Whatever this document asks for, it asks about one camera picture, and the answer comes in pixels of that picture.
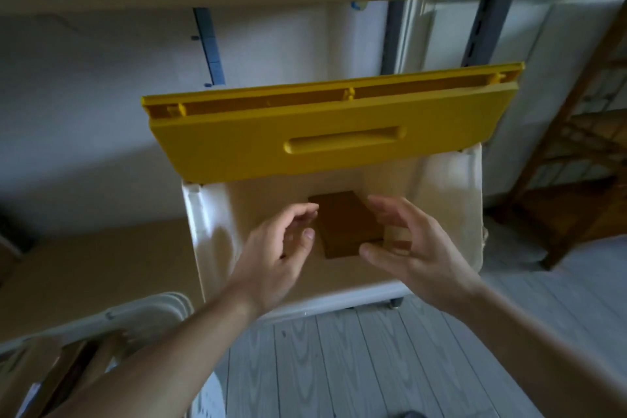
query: fingernail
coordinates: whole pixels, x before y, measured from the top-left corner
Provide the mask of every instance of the fingernail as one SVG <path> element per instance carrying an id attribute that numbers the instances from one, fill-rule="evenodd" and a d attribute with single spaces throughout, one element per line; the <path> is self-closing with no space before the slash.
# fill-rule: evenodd
<path id="1" fill-rule="evenodd" d="M 364 258 L 368 258 L 368 255 L 370 255 L 371 253 L 371 249 L 370 249 L 370 245 L 368 243 L 362 243 L 359 246 L 359 256 L 363 256 Z"/>

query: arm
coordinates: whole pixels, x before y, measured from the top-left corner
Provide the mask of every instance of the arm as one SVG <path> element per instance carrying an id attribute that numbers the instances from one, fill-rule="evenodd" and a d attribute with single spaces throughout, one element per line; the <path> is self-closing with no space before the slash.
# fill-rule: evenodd
<path id="1" fill-rule="evenodd" d="M 50 418 L 183 416 L 231 343 L 296 283 L 314 244 L 314 231 L 305 226 L 317 209 L 314 203 L 290 205 L 251 232 L 222 294 Z"/>
<path id="2" fill-rule="evenodd" d="M 363 244 L 360 255 L 463 321 L 545 416 L 627 416 L 624 384 L 490 289 L 434 218 L 405 199 L 369 201 L 381 223 L 408 228 L 412 240 L 392 251 Z"/>

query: left hand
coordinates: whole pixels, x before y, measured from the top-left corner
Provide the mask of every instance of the left hand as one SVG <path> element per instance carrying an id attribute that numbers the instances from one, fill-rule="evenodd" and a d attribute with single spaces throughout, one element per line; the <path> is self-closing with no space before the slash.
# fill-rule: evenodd
<path id="1" fill-rule="evenodd" d="M 314 245 L 315 232 L 305 227 L 317 214 L 316 203 L 294 203 L 248 235 L 226 289 L 243 297 L 254 315 L 276 307 L 296 283 Z"/>

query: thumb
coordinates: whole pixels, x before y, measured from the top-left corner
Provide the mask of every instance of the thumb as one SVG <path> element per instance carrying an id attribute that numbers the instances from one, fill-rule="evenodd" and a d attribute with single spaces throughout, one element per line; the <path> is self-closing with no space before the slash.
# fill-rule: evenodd
<path id="1" fill-rule="evenodd" d="M 300 235 L 300 241 L 295 251 L 285 259 L 285 263 L 295 276 L 300 274 L 300 270 L 311 253 L 314 245 L 315 232 L 312 228 L 305 228 Z"/>
<path id="2" fill-rule="evenodd" d="M 401 279 L 405 276 L 407 258 L 404 256 L 390 253 L 388 250 L 373 245 L 372 243 L 363 243 L 359 247 L 359 256 L 373 266 L 396 276 L 396 278 Z"/>

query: hand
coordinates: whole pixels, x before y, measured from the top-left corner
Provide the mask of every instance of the hand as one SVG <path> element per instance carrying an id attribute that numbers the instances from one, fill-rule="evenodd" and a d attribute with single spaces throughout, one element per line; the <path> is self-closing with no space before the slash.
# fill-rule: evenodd
<path id="1" fill-rule="evenodd" d="M 305 227 L 317 215 L 316 203 L 295 203 L 248 235 L 226 290 L 243 297 L 253 315 L 272 310 L 296 283 L 314 245 L 315 232 Z"/>
<path id="2" fill-rule="evenodd" d="M 360 256 L 396 276 L 427 303 L 458 315 L 483 281 L 440 224 L 406 199 L 370 195 L 368 201 L 379 223 L 409 229 L 411 241 L 392 245 L 404 254 L 364 243 Z"/>

